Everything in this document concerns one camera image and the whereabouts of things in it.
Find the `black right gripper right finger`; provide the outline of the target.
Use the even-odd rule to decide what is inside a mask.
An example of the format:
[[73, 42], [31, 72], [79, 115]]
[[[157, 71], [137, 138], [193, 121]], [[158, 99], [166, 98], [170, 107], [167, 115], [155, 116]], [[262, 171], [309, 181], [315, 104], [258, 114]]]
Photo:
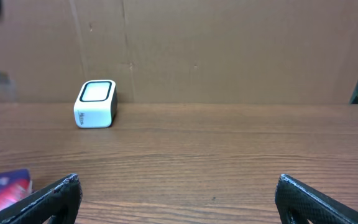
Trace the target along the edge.
[[282, 174], [275, 190], [282, 223], [358, 223], [358, 212], [299, 180]]

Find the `red purple pad package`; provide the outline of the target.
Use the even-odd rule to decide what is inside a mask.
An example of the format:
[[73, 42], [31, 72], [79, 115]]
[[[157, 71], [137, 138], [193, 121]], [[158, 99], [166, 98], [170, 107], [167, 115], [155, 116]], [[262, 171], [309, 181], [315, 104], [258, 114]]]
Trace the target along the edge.
[[0, 211], [32, 193], [32, 179], [27, 169], [0, 173]]

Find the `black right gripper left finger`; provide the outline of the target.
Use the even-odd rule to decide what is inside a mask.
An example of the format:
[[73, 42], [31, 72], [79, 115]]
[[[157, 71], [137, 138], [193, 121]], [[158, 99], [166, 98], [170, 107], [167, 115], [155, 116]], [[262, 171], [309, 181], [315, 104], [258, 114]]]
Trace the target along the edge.
[[64, 178], [34, 192], [0, 211], [0, 224], [74, 224], [82, 199], [77, 174]]

